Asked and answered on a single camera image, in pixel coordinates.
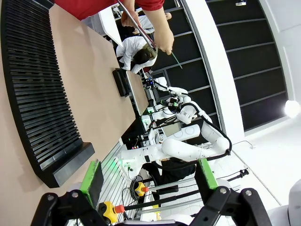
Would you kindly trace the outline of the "person's right hand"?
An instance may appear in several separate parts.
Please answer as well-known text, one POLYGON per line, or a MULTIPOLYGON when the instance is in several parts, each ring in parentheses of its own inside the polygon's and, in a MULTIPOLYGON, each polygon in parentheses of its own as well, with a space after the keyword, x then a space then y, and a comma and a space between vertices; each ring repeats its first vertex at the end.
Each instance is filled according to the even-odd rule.
POLYGON ((154 41, 157 47, 165 52, 167 55, 172 54, 172 47, 174 43, 174 35, 168 24, 160 24, 154 27, 154 41))

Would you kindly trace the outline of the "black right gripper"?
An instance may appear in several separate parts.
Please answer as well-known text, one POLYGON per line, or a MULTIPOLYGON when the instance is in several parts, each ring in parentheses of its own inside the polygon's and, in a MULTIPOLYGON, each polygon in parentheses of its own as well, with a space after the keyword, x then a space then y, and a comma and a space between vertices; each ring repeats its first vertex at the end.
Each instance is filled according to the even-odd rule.
POLYGON ((166 100, 167 107, 171 113, 179 113, 183 104, 184 97, 182 96, 171 96, 166 100))

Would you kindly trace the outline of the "person's left hand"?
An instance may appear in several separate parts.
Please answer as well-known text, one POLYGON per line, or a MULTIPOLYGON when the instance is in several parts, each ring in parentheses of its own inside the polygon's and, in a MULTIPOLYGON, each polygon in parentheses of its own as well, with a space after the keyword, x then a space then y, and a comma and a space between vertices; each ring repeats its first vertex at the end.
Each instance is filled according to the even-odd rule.
POLYGON ((122 13, 121 16, 122 26, 136 27, 133 21, 135 21, 137 25, 140 25, 138 14, 135 11, 130 10, 128 13, 125 11, 122 13))

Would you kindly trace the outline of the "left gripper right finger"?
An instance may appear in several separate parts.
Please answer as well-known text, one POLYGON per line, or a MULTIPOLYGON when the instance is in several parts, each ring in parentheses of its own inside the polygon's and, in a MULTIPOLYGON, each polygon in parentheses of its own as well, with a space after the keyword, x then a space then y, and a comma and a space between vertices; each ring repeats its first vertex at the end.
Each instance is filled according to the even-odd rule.
POLYGON ((236 192, 219 186, 206 159, 196 162, 195 181, 204 206, 192 221, 194 226, 214 226, 220 216, 229 216, 237 226, 269 226, 270 218, 258 192, 236 192))

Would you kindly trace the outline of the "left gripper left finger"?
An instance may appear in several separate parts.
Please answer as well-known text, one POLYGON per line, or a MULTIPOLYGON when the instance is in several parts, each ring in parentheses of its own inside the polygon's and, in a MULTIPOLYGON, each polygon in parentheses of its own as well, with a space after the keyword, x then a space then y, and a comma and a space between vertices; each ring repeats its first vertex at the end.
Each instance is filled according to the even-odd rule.
POLYGON ((55 193, 42 195, 31 225, 65 226, 69 220, 80 220, 85 226, 105 226, 105 220, 96 209, 103 182, 101 162, 92 161, 79 189, 62 196, 55 193))

